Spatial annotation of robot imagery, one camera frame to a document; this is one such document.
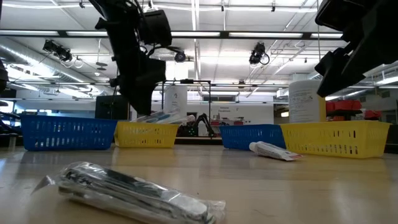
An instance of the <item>ceiling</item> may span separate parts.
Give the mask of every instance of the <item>ceiling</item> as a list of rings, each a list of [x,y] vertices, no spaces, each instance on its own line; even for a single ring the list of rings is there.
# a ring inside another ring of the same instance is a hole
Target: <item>ceiling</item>
[[[221,0],[200,0],[200,7],[220,7],[219,11],[201,11],[197,21],[197,30],[223,30],[224,13],[221,11]],[[78,5],[76,0],[4,0],[4,4],[17,4],[23,6],[61,6]],[[191,0],[153,0],[155,6],[191,7]],[[225,0],[225,6],[271,6],[268,0]],[[302,32],[334,32],[326,27],[318,27],[314,22],[315,12],[284,12],[278,7],[289,6],[293,9],[299,7],[317,7],[317,0],[276,0],[275,12],[270,11],[225,11],[226,30],[253,30],[253,31],[302,31]],[[163,9],[168,17],[172,30],[193,30],[192,13],[187,10]],[[23,9],[3,7],[0,28],[2,29],[45,29],[45,30],[94,30],[99,18],[98,12],[93,7],[65,8],[65,9]],[[10,37],[12,40],[30,48],[42,55],[45,39],[39,37]],[[81,68],[71,67],[74,71],[97,82],[105,82],[116,76],[116,64],[111,61],[111,46],[108,39],[101,40],[98,57],[99,39],[63,39],[54,38],[57,43],[70,48],[74,55],[84,61]],[[243,79],[251,83],[282,83],[289,84],[293,74],[307,74],[314,71],[318,63],[319,52],[321,56],[329,50],[345,46],[343,41],[289,41],[278,40],[274,45],[273,40],[221,40],[200,39],[200,67],[201,79],[213,82],[235,82]],[[265,43],[271,55],[271,63],[263,68],[250,67],[248,59],[251,50],[257,42]],[[175,39],[173,46],[181,47],[185,53],[194,56],[195,43],[192,39]],[[289,62],[283,69],[280,66],[287,63],[300,49],[304,49],[297,57]],[[159,50],[156,55],[163,57],[173,55],[168,50]],[[101,71],[100,76],[95,63],[107,63],[106,71]],[[189,73],[189,78],[195,78],[195,72]]]

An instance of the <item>table surface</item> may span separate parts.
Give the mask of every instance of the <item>table surface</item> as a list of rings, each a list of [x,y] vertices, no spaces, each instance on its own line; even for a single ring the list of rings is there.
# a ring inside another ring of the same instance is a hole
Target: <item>table surface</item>
[[[90,161],[208,200],[226,201],[223,223],[397,223],[398,156],[306,156],[284,162],[222,146],[79,152],[0,151],[1,223],[139,223],[71,202],[47,174]]]

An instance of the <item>blue basket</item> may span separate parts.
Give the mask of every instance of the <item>blue basket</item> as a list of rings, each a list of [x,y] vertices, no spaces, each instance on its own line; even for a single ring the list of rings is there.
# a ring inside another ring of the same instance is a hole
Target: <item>blue basket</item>
[[[225,148],[250,150],[252,142],[268,142],[286,149],[282,129],[276,124],[220,126]]]
[[[21,116],[28,151],[108,149],[117,123],[105,119]]]

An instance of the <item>clear plastic bag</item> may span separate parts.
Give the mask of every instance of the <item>clear plastic bag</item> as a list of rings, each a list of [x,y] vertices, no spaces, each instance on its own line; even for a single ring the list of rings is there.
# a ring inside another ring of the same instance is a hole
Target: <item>clear plastic bag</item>
[[[46,176],[33,193],[57,185],[61,195],[145,223],[210,224],[224,219],[225,202],[204,201],[89,162]]]

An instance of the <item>table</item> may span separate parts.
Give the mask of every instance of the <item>table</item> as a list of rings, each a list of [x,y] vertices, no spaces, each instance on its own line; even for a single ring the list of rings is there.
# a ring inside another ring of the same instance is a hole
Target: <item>table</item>
[[[75,161],[226,201],[224,223],[397,223],[398,155],[383,159],[306,156],[283,162],[222,146],[81,152],[0,151],[1,223],[139,223],[70,202],[44,175]]]

